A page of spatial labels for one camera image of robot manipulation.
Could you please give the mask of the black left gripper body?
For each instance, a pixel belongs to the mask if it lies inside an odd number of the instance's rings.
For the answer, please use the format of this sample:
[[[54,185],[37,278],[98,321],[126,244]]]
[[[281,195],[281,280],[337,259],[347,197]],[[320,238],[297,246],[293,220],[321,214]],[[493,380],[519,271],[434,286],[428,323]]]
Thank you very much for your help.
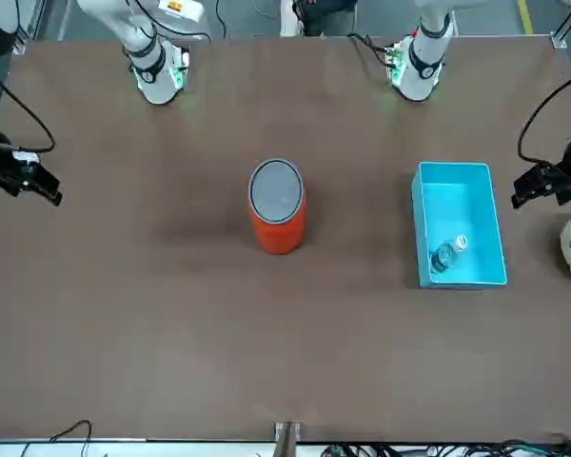
[[[541,165],[544,182],[544,196],[555,195],[559,206],[571,202],[571,165],[560,162],[557,165]]]

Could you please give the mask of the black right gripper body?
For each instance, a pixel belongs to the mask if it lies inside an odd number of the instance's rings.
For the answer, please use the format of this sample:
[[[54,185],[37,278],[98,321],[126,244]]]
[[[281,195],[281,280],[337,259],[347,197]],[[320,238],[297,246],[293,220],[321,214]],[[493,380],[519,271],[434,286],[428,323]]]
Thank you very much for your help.
[[[23,191],[38,191],[35,174],[41,161],[39,155],[27,151],[0,152],[0,189],[11,196]]]

